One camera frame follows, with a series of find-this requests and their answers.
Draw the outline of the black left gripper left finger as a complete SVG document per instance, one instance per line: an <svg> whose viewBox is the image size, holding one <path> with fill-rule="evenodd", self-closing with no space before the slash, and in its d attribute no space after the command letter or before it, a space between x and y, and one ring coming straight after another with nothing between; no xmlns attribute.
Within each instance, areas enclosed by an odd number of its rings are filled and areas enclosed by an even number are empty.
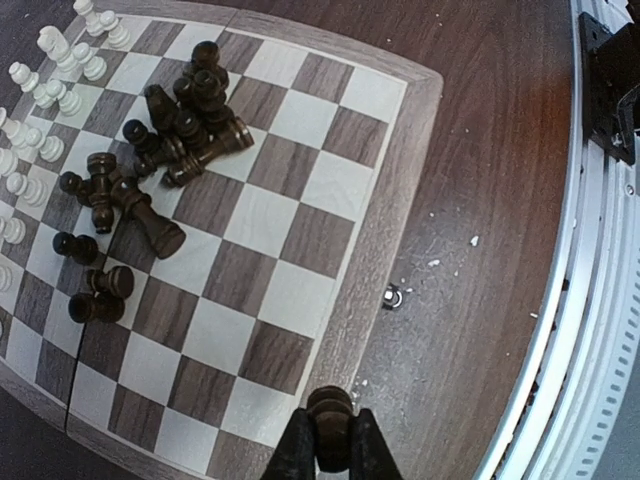
<svg viewBox="0 0 640 480"><path fill-rule="evenodd" d="M297 408L279 440L261 480L316 478L314 427L307 411Z"/></svg>

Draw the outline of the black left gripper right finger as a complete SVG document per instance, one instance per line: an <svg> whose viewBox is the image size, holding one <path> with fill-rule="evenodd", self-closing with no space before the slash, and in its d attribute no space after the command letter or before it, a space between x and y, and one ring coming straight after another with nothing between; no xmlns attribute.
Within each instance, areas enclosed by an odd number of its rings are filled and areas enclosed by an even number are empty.
<svg viewBox="0 0 640 480"><path fill-rule="evenodd" d="M361 409L359 414L351 420L349 436L350 479L403 479L370 409Z"/></svg>

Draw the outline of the dark rook chess piece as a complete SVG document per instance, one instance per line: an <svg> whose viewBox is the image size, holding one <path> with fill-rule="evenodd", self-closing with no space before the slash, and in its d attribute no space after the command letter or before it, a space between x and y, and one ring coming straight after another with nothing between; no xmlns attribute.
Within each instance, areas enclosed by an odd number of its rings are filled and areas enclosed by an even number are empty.
<svg viewBox="0 0 640 480"><path fill-rule="evenodd" d="M327 473L347 470L353 418L349 395L337 386L320 387L310 394L306 408L314 428L314 453L320 470Z"/></svg>

